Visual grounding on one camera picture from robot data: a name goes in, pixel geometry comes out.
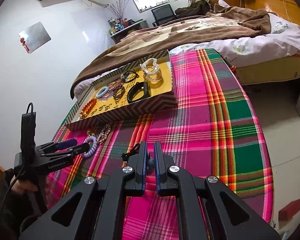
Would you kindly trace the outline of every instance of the yellow mattress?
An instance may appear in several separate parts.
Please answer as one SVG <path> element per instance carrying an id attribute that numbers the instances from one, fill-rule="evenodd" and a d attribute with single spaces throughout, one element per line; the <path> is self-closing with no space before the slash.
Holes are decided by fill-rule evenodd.
<path id="1" fill-rule="evenodd" d="M 237 67 L 236 77 L 241 85 L 288 81 L 300 77 L 300 54 L 271 61 Z"/>

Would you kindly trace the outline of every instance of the decorative branch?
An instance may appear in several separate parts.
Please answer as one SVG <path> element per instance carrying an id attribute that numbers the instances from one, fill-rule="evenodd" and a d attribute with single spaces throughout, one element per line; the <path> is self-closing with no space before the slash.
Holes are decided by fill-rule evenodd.
<path id="1" fill-rule="evenodd" d="M 129 0 L 115 1 L 114 4 L 110 4 L 107 8 L 119 19 L 123 19 L 124 9 L 126 8 Z"/>

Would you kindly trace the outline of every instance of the human hand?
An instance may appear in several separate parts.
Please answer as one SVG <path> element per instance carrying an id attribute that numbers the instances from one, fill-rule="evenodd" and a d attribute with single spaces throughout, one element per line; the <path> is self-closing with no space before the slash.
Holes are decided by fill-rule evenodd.
<path id="1" fill-rule="evenodd" d="M 13 176 L 12 180 L 10 181 L 10 185 L 12 184 L 15 178 L 16 177 Z M 11 190 L 13 190 L 18 195 L 23 195 L 27 191 L 38 191 L 38 187 L 31 183 L 29 180 L 17 180 L 12 186 Z"/>

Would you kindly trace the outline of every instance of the table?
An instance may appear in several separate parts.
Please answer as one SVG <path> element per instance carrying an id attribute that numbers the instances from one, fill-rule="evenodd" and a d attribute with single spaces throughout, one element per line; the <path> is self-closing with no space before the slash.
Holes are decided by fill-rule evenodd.
<path id="1" fill-rule="evenodd" d="M 252 104 L 215 49 L 200 49 L 170 57 L 178 106 L 114 122 L 107 140 L 90 159 L 49 175 L 48 207 L 86 176 L 98 178 L 123 166 L 121 154 L 136 143 L 161 141 L 162 151 L 192 175 L 216 175 L 265 221 L 273 213 L 273 178 L 265 138 Z M 98 135 L 102 127 L 96 127 Z M 76 138 L 87 131 L 61 126 L 54 141 Z M 144 197 L 129 197 L 123 240 L 178 240 L 174 197 L 159 197 L 154 174 L 146 177 Z"/>
<path id="2" fill-rule="evenodd" d="M 124 28 L 121 31 L 116 32 L 115 34 L 111 35 L 110 37 L 113 39 L 115 44 L 118 44 L 120 40 L 125 38 L 128 35 L 128 32 L 135 29 L 135 30 L 141 30 L 141 29 L 147 29 L 149 28 L 149 25 L 147 24 L 146 20 L 135 22 L 134 24 Z"/>

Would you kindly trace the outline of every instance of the light blue coil hair tie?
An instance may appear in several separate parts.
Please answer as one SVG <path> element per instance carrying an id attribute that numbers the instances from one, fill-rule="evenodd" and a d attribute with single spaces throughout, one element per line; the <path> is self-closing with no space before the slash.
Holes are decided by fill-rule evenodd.
<path id="1" fill-rule="evenodd" d="M 107 86 L 100 88 L 99 91 L 96 93 L 96 98 L 103 97 L 108 91 L 109 91 L 109 88 Z"/>

